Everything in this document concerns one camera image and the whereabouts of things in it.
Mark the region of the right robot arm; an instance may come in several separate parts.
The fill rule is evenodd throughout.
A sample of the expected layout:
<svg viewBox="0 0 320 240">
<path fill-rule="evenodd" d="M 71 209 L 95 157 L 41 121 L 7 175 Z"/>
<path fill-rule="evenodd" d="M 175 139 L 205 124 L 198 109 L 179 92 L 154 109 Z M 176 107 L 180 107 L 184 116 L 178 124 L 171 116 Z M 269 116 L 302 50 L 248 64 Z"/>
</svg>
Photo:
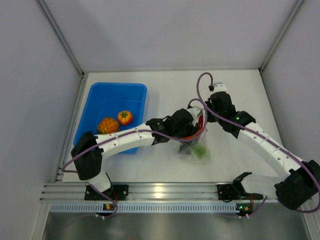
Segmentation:
<svg viewBox="0 0 320 240">
<path fill-rule="evenodd" d="M 244 172 L 233 180 L 233 192 L 240 199 L 260 194 L 277 199 L 296 211 L 320 191 L 320 166 L 305 161 L 277 143 L 245 111 L 237 111 L 225 91 L 213 93 L 205 102 L 208 113 L 222 129 L 250 147 L 277 174 L 276 177 Z"/>
</svg>

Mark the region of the fake orange peach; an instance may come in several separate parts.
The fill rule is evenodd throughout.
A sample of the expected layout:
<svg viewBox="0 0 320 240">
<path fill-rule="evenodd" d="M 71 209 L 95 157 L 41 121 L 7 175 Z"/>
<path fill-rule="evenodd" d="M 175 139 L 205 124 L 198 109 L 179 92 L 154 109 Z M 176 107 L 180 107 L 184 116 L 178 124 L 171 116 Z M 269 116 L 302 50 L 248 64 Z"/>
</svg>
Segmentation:
<svg viewBox="0 0 320 240">
<path fill-rule="evenodd" d="M 120 125 L 127 126 L 133 121 L 133 114 L 130 111 L 123 110 L 118 113 L 117 121 Z"/>
</svg>

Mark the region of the fake pineapple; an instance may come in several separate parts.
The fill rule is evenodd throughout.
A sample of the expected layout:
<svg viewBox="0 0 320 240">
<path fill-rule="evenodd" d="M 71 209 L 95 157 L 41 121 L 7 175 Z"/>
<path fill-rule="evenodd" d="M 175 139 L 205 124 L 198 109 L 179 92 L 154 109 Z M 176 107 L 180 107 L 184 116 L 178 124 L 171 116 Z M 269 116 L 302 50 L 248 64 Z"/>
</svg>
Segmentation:
<svg viewBox="0 0 320 240">
<path fill-rule="evenodd" d="M 106 135 L 118 132 L 119 128 L 120 125 L 117 120 L 112 117 L 105 117 L 98 124 L 97 131 L 99 134 Z"/>
</svg>

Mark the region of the fake red chili pepper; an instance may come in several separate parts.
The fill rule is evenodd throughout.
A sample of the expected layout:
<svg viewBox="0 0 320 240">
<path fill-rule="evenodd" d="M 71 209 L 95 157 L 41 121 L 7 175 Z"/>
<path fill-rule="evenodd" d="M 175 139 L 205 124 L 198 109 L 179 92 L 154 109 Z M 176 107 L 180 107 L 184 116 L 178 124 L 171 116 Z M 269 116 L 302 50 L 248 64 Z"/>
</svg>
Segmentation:
<svg viewBox="0 0 320 240">
<path fill-rule="evenodd" d="M 200 117 L 198 118 L 198 131 L 200 132 L 203 128 L 204 128 L 204 116 L 200 115 Z"/>
</svg>

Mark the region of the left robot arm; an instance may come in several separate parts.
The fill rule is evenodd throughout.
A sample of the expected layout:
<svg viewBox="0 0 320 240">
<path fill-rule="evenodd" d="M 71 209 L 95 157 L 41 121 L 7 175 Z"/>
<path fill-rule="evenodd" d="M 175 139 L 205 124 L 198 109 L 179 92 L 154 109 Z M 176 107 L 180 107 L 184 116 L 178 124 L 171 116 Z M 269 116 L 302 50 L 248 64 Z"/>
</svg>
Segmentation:
<svg viewBox="0 0 320 240">
<path fill-rule="evenodd" d="M 103 160 L 127 150 L 167 143 L 189 142 L 202 130 L 203 111 L 199 107 L 181 108 L 171 116 L 152 118 L 134 128 L 108 134 L 85 132 L 71 151 L 76 173 L 81 181 L 95 188 L 102 200 L 113 194 L 113 185 L 102 171 Z"/>
</svg>

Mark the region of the clear zip top bag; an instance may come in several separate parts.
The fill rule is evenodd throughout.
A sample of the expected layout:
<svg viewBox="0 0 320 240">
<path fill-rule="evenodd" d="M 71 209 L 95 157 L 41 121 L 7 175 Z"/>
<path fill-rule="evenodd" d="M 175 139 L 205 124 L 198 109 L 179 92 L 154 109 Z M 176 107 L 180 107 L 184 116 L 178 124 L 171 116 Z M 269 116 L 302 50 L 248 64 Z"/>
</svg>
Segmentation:
<svg viewBox="0 0 320 240">
<path fill-rule="evenodd" d="M 173 137 L 179 139 L 173 142 L 174 153 L 185 162 L 207 164 L 211 154 L 207 147 L 206 115 L 203 109 L 197 106 L 181 108 L 172 115 L 172 119 Z"/>
</svg>

